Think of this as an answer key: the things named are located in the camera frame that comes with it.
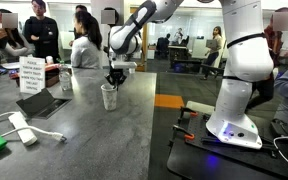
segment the floor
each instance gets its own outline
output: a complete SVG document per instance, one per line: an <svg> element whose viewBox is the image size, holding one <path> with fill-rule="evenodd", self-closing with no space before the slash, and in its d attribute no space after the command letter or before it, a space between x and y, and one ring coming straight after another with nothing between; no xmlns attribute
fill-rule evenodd
<svg viewBox="0 0 288 180"><path fill-rule="evenodd" d="M176 123L180 111L179 108L176 107L162 107L163 102L160 101L176 101L177 104L181 104L180 99L182 99L184 105L190 100L215 106L217 95L221 87L221 77L215 79L213 76L210 76L207 81L203 81L200 80L202 74L196 72L189 72L186 74L174 73L172 69L169 69L169 65L169 61L165 59L147 61L146 71L157 73L157 98L155 101L158 101L155 102L154 109L149 180L181 179L178 176L171 174L166 166L170 152L168 143L172 133L172 125ZM281 97L275 95L273 100L254 108L249 111L249 114L263 117L270 121L272 120L280 101Z"/></svg>

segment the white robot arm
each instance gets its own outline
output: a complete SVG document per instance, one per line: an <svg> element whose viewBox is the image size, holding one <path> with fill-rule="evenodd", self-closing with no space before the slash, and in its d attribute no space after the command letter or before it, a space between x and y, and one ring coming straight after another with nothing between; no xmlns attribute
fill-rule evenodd
<svg viewBox="0 0 288 180"><path fill-rule="evenodd" d="M213 0L198 1L209 3ZM273 70L273 61L263 33L261 0L219 1L230 57L215 111L206 127L221 142L260 149L262 141L258 129L244 111L252 92L251 82L265 79ZM137 33L142 26L148 22L165 22L182 2L183 0L145 1L124 26L112 29L111 60L114 61L116 55L138 51L141 40Z"/></svg>

